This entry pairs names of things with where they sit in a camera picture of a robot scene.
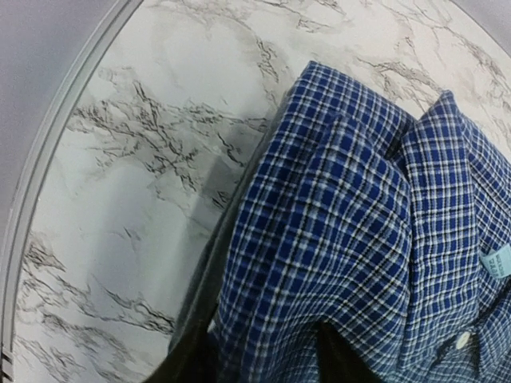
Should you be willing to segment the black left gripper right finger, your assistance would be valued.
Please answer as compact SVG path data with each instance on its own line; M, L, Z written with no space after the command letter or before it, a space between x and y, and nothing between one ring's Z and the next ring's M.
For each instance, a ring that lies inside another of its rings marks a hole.
M343 383L379 382L379 378L330 323L316 324L319 381Z

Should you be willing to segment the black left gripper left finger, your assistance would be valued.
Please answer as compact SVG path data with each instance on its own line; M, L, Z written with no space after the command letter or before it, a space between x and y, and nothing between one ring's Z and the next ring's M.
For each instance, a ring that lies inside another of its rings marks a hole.
M216 363L216 343L207 323L199 321L185 332L145 382L217 382Z

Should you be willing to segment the blue checked long sleeve shirt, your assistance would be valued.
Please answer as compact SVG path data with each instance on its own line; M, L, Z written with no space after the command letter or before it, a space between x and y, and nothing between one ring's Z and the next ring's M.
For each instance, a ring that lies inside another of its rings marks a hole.
M381 382L510 379L510 164L443 92L419 118L311 62L241 201L221 382L317 382L328 323Z

